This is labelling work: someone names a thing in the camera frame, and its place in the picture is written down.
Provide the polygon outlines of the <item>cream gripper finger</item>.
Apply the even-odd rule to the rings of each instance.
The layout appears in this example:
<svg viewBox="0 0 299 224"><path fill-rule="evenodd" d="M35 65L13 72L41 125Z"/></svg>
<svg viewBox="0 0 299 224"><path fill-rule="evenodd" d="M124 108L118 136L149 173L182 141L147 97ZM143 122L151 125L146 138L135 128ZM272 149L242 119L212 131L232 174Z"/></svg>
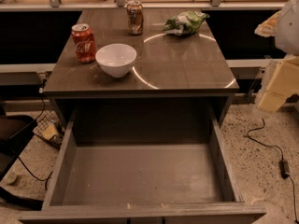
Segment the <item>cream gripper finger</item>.
<svg viewBox="0 0 299 224"><path fill-rule="evenodd" d="M277 23L278 23L278 17L280 15L281 11L276 12L273 14L270 18L268 18L266 21L259 24L254 33L256 35L262 36L262 37L270 37L276 35L276 29L277 29Z"/></svg>
<svg viewBox="0 0 299 224"><path fill-rule="evenodd" d="M276 65L258 108L264 112L276 112L294 94L299 94L298 56L290 56Z"/></svg>

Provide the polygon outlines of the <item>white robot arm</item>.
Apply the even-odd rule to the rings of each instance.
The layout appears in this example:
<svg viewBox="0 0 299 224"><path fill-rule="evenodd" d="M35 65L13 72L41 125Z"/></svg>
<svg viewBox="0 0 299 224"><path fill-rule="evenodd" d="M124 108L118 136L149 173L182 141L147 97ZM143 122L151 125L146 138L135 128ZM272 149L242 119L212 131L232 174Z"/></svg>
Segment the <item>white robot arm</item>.
<svg viewBox="0 0 299 224"><path fill-rule="evenodd" d="M259 24L254 33L273 36L276 48L287 54L263 86L258 103L260 110L276 112L288 98L299 94L299 0L289 0L279 12Z"/></svg>

